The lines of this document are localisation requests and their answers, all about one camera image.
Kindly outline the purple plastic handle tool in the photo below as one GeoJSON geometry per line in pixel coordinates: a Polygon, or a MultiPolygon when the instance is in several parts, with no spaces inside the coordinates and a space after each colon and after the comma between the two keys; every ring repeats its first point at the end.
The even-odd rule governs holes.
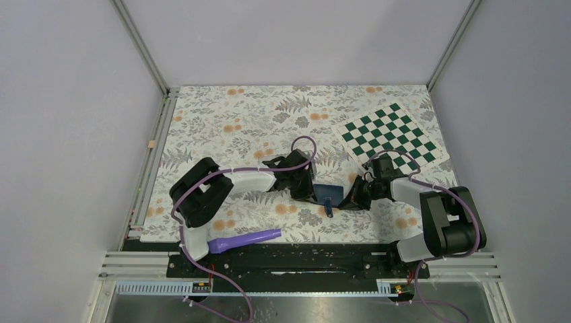
{"type": "Polygon", "coordinates": [[[208,241],[209,252],[212,254],[221,254],[228,250],[256,244],[259,242],[266,242],[275,238],[281,237],[280,229],[269,229],[265,231],[258,231],[231,238],[216,238],[208,241]]]}

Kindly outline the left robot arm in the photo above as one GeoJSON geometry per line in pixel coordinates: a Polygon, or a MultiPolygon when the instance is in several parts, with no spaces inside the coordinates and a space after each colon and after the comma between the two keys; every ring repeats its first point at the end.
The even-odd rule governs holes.
{"type": "Polygon", "coordinates": [[[170,189],[172,218],[180,225],[180,246],[186,255],[183,268],[194,277],[209,267],[207,224],[226,198],[243,192],[287,190],[291,199],[316,202],[310,156],[295,149],[262,161],[253,168],[223,170],[210,157],[198,161],[170,189]]]}

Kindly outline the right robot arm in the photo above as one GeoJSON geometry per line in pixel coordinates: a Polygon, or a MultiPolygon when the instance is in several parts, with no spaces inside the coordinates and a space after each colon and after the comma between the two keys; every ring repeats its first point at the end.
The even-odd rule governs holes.
{"type": "Polygon", "coordinates": [[[388,199],[420,211],[422,232],[391,246],[386,267],[392,276],[405,276],[413,262],[469,256],[486,245],[485,230],[468,188],[443,188],[416,180],[413,174],[395,168],[390,154],[381,151],[365,162],[372,179],[356,178],[338,209],[369,211],[372,201],[388,199]]]}

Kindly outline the navy blue card holder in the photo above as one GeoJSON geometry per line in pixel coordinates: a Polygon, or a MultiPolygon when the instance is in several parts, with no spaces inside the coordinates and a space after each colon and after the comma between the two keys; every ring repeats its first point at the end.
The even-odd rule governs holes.
{"type": "Polygon", "coordinates": [[[315,204],[321,205],[325,209],[328,218],[333,218],[333,209],[337,208],[344,199],[342,186],[330,184],[314,184],[315,204]]]}

